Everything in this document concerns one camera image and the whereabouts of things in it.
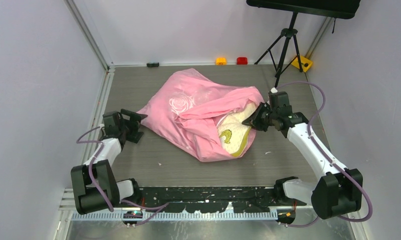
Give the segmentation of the pink floral pillowcase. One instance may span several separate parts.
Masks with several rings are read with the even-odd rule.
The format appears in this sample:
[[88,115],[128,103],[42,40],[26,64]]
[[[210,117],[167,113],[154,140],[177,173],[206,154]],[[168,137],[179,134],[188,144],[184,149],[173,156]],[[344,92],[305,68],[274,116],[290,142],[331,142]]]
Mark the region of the pink floral pillowcase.
[[190,68],[173,73],[138,113],[147,115],[143,126],[200,162],[217,162],[241,158],[256,136],[251,128],[243,154],[233,157],[222,148],[220,119],[263,100],[254,86],[218,84]]

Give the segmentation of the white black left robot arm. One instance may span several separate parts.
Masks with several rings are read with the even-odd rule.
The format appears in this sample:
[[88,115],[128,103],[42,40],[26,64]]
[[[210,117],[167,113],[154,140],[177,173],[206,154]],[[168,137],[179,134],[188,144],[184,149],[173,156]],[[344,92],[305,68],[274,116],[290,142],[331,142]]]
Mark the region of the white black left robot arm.
[[121,109],[105,113],[103,122],[95,127],[101,136],[92,143],[94,154],[70,171],[76,211],[89,214],[101,210],[113,212],[123,200],[128,206],[141,203],[142,192],[133,178],[116,181],[112,165],[126,142],[137,144],[143,136],[139,129],[146,114]]

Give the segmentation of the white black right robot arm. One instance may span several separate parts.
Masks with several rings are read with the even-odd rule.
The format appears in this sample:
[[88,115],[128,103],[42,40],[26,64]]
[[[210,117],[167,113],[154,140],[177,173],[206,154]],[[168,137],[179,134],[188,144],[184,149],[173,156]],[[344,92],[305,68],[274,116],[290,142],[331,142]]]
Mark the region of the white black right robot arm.
[[269,102],[262,102],[242,124],[256,131],[275,128],[289,140],[313,170],[317,183],[303,182],[298,177],[278,179],[274,200],[287,205],[292,200],[311,205],[321,219],[356,212],[362,206],[359,187],[363,176],[358,169],[348,169],[326,148],[301,112],[293,112],[289,95],[269,92]]

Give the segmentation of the white pillow with yellow trim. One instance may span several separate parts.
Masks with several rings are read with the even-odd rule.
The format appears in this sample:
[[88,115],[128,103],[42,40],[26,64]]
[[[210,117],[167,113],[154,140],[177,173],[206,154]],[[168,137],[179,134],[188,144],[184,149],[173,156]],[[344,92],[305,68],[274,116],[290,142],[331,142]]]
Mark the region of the white pillow with yellow trim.
[[245,108],[231,112],[220,119],[217,124],[218,138],[222,148],[232,157],[240,157],[248,145],[251,127],[244,125],[243,121],[250,117],[257,105],[250,102]]

